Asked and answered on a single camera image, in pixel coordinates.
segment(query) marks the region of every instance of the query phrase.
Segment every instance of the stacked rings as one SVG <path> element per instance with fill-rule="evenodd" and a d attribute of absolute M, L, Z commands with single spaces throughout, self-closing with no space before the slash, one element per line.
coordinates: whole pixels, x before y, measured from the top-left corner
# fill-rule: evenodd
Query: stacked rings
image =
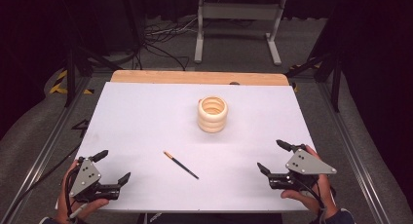
<path fill-rule="evenodd" d="M 203 131 L 222 131 L 227 121 L 228 106 L 218 96 L 207 96 L 198 103 L 198 125 Z"/>

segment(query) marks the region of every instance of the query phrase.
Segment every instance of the marker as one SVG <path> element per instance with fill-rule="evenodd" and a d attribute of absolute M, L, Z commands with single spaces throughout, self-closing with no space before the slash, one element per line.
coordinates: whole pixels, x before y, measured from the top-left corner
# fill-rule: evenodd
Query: marker
<path fill-rule="evenodd" d="M 164 151 L 165 155 L 167 155 L 170 159 L 172 159 L 176 164 L 178 164 L 180 167 L 185 169 L 187 172 L 189 172 L 192 176 L 196 177 L 197 179 L 200 179 L 195 173 L 193 173 L 191 170 L 186 168 L 184 165 L 182 165 L 180 162 L 178 162 L 171 154 L 169 154 L 167 151 Z"/>

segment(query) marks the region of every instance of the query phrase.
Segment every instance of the white desk frame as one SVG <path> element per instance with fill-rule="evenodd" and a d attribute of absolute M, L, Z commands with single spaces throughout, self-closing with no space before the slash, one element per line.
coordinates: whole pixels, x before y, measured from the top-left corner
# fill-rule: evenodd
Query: white desk frame
<path fill-rule="evenodd" d="M 273 31 L 266 33 L 266 38 L 274 64 L 281 65 L 282 61 L 274 39 L 282 19 L 284 5 L 285 0 L 281 0 L 279 4 L 270 5 L 207 3 L 204 0 L 199 0 L 198 35 L 194 61 L 201 63 L 203 60 L 204 19 L 261 19 L 274 21 Z"/>

